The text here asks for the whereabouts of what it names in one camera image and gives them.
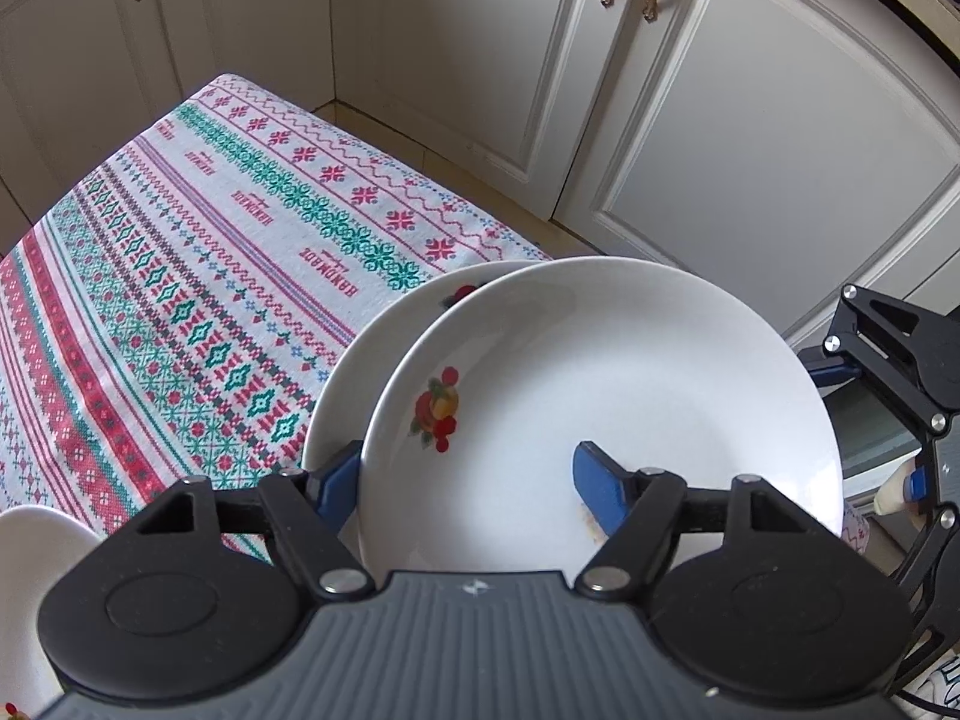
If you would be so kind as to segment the white plate stained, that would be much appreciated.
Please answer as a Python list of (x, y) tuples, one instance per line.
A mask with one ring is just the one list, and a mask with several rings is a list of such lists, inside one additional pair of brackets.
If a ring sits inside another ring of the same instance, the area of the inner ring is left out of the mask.
[(752, 473), (843, 525), (832, 422), (781, 335), (685, 271), (579, 257), (485, 284), (405, 353), (361, 452), (364, 564), (577, 574), (604, 543), (574, 486), (585, 442), (695, 488)]

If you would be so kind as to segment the striped patterned tablecloth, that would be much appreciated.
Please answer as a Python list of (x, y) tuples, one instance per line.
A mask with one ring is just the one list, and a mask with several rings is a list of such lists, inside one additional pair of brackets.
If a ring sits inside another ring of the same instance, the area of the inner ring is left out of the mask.
[(2, 262), (2, 502), (114, 532), (176, 479), (301, 460), (348, 344), (448, 271), (534, 260), (469, 200), (221, 75)]

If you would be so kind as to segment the white plate fruit print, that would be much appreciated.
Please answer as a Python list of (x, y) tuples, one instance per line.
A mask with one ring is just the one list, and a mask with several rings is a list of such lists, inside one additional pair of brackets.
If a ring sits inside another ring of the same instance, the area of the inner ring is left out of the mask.
[(301, 466), (315, 472), (353, 440), (363, 439), (382, 388), (410, 346), (446, 310), (475, 289), (534, 260), (466, 266), (433, 278), (382, 309), (340, 356), (314, 405)]
[(0, 525), (2, 717), (34, 718), (62, 694), (37, 635), (39, 606), (53, 585), (101, 543), (101, 537), (44, 505), (8, 509)]

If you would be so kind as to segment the white kitchen cabinets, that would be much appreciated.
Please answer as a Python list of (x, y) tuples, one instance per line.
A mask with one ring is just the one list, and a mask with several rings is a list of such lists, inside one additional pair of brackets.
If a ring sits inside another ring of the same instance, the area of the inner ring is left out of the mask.
[(25, 220), (213, 76), (338, 103), (791, 343), (857, 283), (958, 302), (950, 0), (2, 0)]

